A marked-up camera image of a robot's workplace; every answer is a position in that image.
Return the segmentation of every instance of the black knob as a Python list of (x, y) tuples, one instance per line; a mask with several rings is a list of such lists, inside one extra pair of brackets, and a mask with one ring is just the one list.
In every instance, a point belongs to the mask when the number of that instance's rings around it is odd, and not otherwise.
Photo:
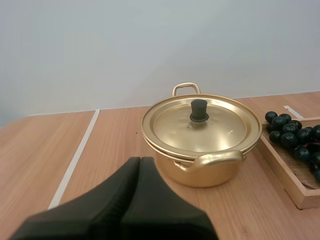
[(207, 114), (207, 104), (208, 102), (203, 99), (196, 99), (191, 102), (191, 121), (195, 123), (201, 123), (208, 120), (209, 115)]

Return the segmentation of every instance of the aluminum pot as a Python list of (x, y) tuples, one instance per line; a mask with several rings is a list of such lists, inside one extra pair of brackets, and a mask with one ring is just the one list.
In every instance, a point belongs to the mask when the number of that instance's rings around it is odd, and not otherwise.
[[(184, 87), (196, 93), (177, 95)], [(262, 133), (261, 122), (248, 107), (227, 97), (201, 94), (192, 82), (175, 86), (172, 97), (153, 105), (141, 127), (157, 153), (158, 169), (196, 188), (234, 177)]]

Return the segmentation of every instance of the lid handle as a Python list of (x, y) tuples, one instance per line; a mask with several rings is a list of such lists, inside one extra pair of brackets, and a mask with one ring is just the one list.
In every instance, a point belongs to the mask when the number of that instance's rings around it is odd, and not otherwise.
[(199, 87), (197, 86), (197, 84), (195, 84), (195, 83), (193, 83), (193, 82), (184, 82), (184, 83), (178, 84), (177, 86), (175, 86), (175, 87), (173, 88), (172, 96), (173, 96), (173, 97), (174, 97), (174, 96), (177, 96), (177, 90), (178, 90), (178, 89), (181, 89), (181, 88), (185, 88), (185, 87), (192, 87), (192, 88), (194, 88), (194, 90), (195, 90), (195, 92), (196, 92), (197, 94), (200, 94), (200, 93), (201, 93)]
[(202, 123), (208, 120), (207, 104), (208, 102), (203, 99), (196, 99), (191, 102), (192, 113), (190, 114), (190, 120), (192, 122)]

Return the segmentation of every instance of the wooden table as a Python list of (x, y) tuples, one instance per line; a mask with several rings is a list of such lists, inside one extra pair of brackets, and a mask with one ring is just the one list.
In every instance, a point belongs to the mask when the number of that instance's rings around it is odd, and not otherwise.
[[(320, 92), (240, 98), (263, 119), (267, 111), (320, 116)], [(140, 131), (148, 107), (102, 110), (61, 202), (94, 188), (133, 156), (151, 156)], [(94, 111), (26, 117), (0, 129), (0, 239), (29, 215), (45, 211)], [(220, 240), (320, 239), (320, 209), (298, 210), (259, 152), (239, 174), (210, 188), (190, 188), (163, 176), (179, 196), (206, 211)]]

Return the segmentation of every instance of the white wall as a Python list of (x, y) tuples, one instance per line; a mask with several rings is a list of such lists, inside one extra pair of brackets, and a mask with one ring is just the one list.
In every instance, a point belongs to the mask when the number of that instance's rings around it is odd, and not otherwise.
[(320, 90), (319, 0), (1, 0), (0, 124), (151, 105), (174, 85)]

